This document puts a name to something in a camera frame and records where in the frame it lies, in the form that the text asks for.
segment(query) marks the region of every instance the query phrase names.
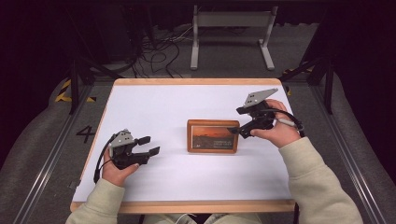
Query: metal rail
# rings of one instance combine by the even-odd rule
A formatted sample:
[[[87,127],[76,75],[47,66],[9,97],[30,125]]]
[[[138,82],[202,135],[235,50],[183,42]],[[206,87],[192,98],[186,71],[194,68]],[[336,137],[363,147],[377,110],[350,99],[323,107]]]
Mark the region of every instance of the metal rail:
[[[84,102],[83,99],[86,99],[89,96],[91,89],[92,86],[83,87],[82,93],[79,97],[80,102]],[[76,118],[78,117],[78,114],[83,105],[84,104],[79,104],[73,115],[68,116],[58,139],[56,140],[51,152],[49,153],[49,156],[47,157],[47,160],[44,162],[43,167],[41,168],[40,172],[37,175],[37,178],[35,179],[35,183],[30,189],[30,192],[27,195],[19,213],[15,217],[13,222],[14,224],[27,223],[30,215],[32,215],[32,212],[35,209],[35,206],[50,179],[52,171],[54,170],[55,165],[62,154],[62,151],[64,149],[64,142],[67,138],[67,135],[69,134],[70,129],[76,121]]]
[[[367,183],[364,179],[363,174],[361,173],[361,170],[359,169],[357,163],[353,159],[353,156],[350,152],[347,142],[344,139],[343,135],[341,134],[341,131],[334,117],[329,115],[325,105],[322,102],[323,94],[320,91],[320,87],[311,86],[310,88],[313,95],[318,101],[318,105],[320,107],[322,114],[326,119],[326,122],[329,124],[330,128],[332,129],[332,134],[338,145],[338,151],[341,155],[344,165],[346,166],[347,171],[349,172],[352,182],[355,185],[355,188],[361,197],[361,201],[363,202],[363,205],[372,223],[386,224],[387,221],[384,219],[384,216],[382,215],[381,210],[379,209],[372,192],[367,186]]]

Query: number 4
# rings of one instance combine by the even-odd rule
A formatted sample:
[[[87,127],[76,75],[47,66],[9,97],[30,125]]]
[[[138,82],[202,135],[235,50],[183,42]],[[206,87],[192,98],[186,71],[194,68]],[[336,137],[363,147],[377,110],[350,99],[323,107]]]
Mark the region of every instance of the number 4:
[[[90,125],[88,125],[83,130],[81,130],[78,133],[76,133],[76,135],[85,135],[85,140],[84,140],[84,144],[85,144],[85,143],[87,143],[88,138],[90,137],[90,135],[95,135],[95,133],[91,133],[91,130],[92,130],[92,127]]]

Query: sleeve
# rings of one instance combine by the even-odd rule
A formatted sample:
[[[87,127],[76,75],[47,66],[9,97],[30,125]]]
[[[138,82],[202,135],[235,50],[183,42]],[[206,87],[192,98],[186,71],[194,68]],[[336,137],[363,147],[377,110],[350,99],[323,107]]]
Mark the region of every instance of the sleeve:
[[[300,207],[300,223],[363,223],[352,199],[307,137],[282,147],[289,187]]]
[[[99,179],[95,188],[88,196],[87,202],[82,204],[66,220],[66,224],[117,223],[117,214],[124,195],[124,188]]]

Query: hand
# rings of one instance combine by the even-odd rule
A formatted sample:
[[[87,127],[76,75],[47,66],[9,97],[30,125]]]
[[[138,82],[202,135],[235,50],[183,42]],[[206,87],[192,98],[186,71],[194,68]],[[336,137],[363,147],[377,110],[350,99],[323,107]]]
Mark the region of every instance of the hand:
[[[282,104],[282,102],[272,99],[268,99],[266,100],[266,102],[272,108],[287,111],[286,107]],[[275,113],[275,116],[277,119],[290,120],[287,115],[282,113]],[[300,134],[294,127],[290,127],[289,125],[281,123],[279,121],[277,121],[274,128],[270,130],[253,129],[250,131],[250,134],[263,139],[267,139],[279,148],[294,141],[297,141],[301,138]]]
[[[109,161],[110,155],[108,148],[106,149],[103,158],[106,164],[103,166],[102,178],[119,187],[123,187],[126,177],[133,174],[139,168],[139,164],[137,163],[120,170],[112,161]]]

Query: small wooden box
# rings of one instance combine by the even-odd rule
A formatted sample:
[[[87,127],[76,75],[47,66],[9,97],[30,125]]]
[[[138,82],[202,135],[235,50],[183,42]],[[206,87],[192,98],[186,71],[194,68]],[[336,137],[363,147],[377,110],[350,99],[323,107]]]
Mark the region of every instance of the small wooden box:
[[[199,153],[235,153],[238,135],[228,128],[239,128],[238,120],[189,119],[187,149]]]

